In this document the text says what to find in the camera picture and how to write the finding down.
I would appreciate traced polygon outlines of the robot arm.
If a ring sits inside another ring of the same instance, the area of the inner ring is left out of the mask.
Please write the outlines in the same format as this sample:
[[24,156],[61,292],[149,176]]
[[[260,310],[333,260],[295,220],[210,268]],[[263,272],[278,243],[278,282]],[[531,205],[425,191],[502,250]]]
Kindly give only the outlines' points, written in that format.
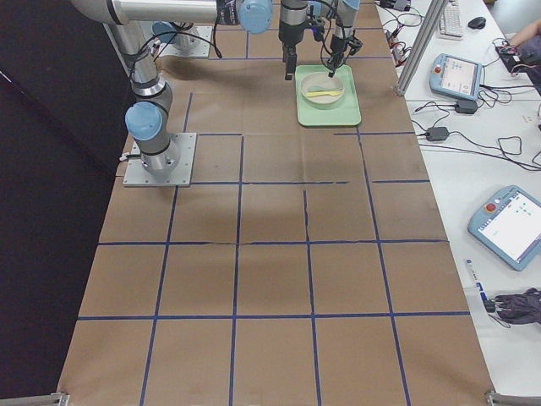
[[167,130],[172,88],[157,62],[217,52],[216,27],[261,34],[271,25],[270,1],[75,1],[85,17],[104,25],[128,76],[136,103],[125,114],[134,148],[122,155],[128,187],[188,186],[195,133]]
[[[363,45],[353,28],[359,7],[359,1],[281,1],[278,38],[285,63],[285,79],[291,80],[296,72],[297,45],[306,30],[313,33],[314,40],[329,55],[322,64],[330,76],[334,75]],[[204,42],[221,58],[216,44],[219,25],[240,25],[247,32],[258,35],[268,30],[273,13],[271,1],[218,1],[209,40],[199,35],[192,20],[158,20],[152,24],[152,33],[164,47],[171,45],[183,49],[190,42]]]

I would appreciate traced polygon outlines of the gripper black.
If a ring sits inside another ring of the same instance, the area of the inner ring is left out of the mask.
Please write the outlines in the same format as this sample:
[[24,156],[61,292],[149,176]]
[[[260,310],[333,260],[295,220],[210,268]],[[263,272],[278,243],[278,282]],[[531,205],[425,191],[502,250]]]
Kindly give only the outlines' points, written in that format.
[[333,78],[337,70],[337,63],[345,63],[347,59],[355,55],[363,46],[361,40],[355,36],[340,38],[333,36],[331,39],[331,55],[326,61],[326,67],[329,71],[328,76]]
[[292,80],[297,66],[296,45],[303,40],[305,23],[289,25],[279,24],[278,37],[282,43],[282,61],[285,64],[285,80]]

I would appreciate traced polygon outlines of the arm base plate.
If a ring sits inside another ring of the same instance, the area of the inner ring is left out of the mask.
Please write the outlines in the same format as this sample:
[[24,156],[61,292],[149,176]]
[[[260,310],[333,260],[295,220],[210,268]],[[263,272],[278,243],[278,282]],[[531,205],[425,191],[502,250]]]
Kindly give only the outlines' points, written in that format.
[[165,21],[156,21],[152,32],[161,41],[159,53],[162,57],[208,58],[210,55],[211,26],[192,26],[179,30]]
[[145,155],[134,141],[125,154],[127,166],[123,177],[125,187],[189,187],[196,151],[196,133],[169,134],[170,144],[159,155]]

